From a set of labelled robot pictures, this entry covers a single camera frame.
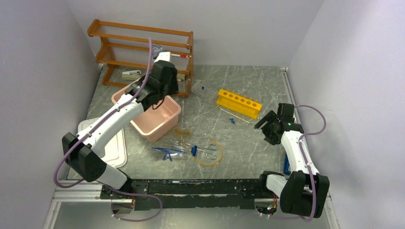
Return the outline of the metal crucible tongs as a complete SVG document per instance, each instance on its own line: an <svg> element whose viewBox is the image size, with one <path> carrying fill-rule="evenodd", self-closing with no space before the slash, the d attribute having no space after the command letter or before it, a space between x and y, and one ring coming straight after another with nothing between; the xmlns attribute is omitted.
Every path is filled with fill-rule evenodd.
<svg viewBox="0 0 405 229"><path fill-rule="evenodd" d="M196 156L198 152L202 152L205 154L205 157L209 160L217 159L215 151L219 150L219 146L216 144L209 144L208 147L200 147L197 145L191 145L176 140L170 140L170 142L173 143L173 148L179 150L189 150L193 156Z"/></svg>

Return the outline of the blue handled brush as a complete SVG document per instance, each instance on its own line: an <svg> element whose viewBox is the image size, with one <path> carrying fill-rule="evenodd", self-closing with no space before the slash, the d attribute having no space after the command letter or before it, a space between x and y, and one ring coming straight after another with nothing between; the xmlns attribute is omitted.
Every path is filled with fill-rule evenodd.
<svg viewBox="0 0 405 229"><path fill-rule="evenodd" d="M193 146L193 145L186 145L186 146L178 146L178 145L174 145L174 148L178 149L178 150L182 150L182 151L190 151L192 156L196 156L197 155L197 146Z"/></svg>

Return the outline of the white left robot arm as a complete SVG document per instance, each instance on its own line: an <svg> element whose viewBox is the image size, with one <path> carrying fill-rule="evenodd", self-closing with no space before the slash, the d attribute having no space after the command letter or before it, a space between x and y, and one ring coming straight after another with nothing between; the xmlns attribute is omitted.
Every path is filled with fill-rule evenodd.
<svg viewBox="0 0 405 229"><path fill-rule="evenodd" d="M64 161L85 181L98 181L113 188L119 198L132 192L132 180L124 172L101 159L106 144L129 122L178 92L177 69L169 61L159 60L150 73L131 84L104 115L91 126L62 138Z"/></svg>

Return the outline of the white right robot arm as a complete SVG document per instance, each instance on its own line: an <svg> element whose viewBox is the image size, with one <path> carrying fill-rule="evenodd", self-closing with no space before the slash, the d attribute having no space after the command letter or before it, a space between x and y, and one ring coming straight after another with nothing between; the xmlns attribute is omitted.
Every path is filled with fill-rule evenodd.
<svg viewBox="0 0 405 229"><path fill-rule="evenodd" d="M295 121L295 108L293 104L279 103L276 112L268 112L254 126L262 130L266 142L284 147L291 170L289 177L265 171L257 190L262 197L278 197L283 213L311 221L322 215L330 180L320 174L304 146L304 138L310 134Z"/></svg>

